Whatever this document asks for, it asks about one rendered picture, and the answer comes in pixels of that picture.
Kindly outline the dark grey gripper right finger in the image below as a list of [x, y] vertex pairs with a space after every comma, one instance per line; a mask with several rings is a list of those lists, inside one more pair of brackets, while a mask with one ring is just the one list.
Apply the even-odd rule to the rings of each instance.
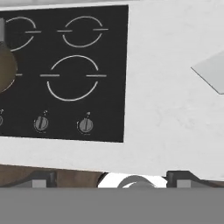
[[167, 188], [219, 187], [215, 183], [198, 178], [190, 171], [168, 171], [165, 179]]

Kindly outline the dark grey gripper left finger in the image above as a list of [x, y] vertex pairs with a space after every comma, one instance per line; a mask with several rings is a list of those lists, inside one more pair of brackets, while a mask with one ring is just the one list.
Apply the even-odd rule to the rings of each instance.
[[56, 171], [33, 171], [27, 177], [1, 185], [6, 187], [51, 188], [57, 186]]

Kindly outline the brown wooden cupboard front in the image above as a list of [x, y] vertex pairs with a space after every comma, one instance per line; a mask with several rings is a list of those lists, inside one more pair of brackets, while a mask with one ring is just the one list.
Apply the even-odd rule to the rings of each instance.
[[56, 172], [57, 187], [97, 187], [106, 172], [77, 171], [0, 164], [0, 186], [27, 178], [33, 172]]

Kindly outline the grey hob knob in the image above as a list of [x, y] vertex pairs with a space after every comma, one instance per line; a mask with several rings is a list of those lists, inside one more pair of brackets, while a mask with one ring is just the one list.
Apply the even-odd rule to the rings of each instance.
[[93, 127], [94, 123], [88, 117], [84, 117], [81, 121], [77, 122], [78, 131], [84, 135], [89, 134], [92, 131]]
[[33, 127], [37, 132], [45, 132], [48, 127], [48, 124], [49, 124], [48, 119], [45, 116], [40, 115], [34, 121]]

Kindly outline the black hob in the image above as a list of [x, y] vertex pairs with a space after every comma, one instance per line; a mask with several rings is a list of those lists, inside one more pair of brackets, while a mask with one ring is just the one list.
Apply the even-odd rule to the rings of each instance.
[[[0, 10], [17, 78], [0, 94], [0, 136], [120, 143], [129, 8]], [[45, 132], [34, 121], [48, 119]], [[90, 118], [84, 135], [77, 122]]]

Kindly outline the pale grey flat board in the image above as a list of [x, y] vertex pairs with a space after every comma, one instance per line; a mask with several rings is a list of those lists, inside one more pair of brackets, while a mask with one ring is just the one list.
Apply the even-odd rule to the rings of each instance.
[[192, 70], [216, 93], [224, 95], [224, 51], [202, 60]]

